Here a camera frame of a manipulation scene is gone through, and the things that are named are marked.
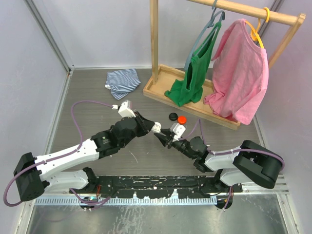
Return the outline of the black earbud charging case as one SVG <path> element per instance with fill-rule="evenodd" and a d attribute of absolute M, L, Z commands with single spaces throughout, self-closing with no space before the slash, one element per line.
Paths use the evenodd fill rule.
<path fill-rule="evenodd" d="M 177 119 L 178 119 L 177 113 L 172 112 L 169 114 L 169 120 L 176 121 Z"/>

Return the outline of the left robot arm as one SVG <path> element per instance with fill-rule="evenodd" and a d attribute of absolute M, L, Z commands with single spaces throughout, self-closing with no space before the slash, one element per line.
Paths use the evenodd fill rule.
<path fill-rule="evenodd" d="M 116 154 L 136 137 L 143 137 L 161 124 L 144 118 L 139 112 L 123 117 L 110 129 L 101 131 L 77 146 L 50 155 L 23 154 L 14 170 L 16 185 L 22 202 L 42 195 L 52 185 L 51 179 L 73 166 Z"/>

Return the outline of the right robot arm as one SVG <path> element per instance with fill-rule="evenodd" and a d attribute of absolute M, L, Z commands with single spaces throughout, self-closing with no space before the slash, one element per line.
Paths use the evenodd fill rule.
<path fill-rule="evenodd" d="M 199 171 L 216 172 L 214 187 L 219 192 L 247 182 L 272 189 L 280 171 L 285 167 L 281 156 L 250 140 L 243 141 L 234 149 L 210 151 L 201 137 L 196 136 L 191 140 L 179 139 L 177 133 L 180 131 L 161 129 L 154 135 L 164 147 L 174 148 L 192 159 Z"/>

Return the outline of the white earbud case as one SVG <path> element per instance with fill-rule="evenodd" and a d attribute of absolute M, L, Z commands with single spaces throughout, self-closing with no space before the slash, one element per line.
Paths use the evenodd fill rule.
<path fill-rule="evenodd" d="M 161 124 L 159 122 L 155 122 L 151 131 L 153 133 L 161 133 Z"/>

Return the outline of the orange earbud case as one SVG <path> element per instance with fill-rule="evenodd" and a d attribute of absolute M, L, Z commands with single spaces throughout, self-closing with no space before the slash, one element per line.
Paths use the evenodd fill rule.
<path fill-rule="evenodd" d="M 177 121 L 179 124 L 184 125 L 187 123 L 187 118 L 185 116 L 179 116 Z"/>

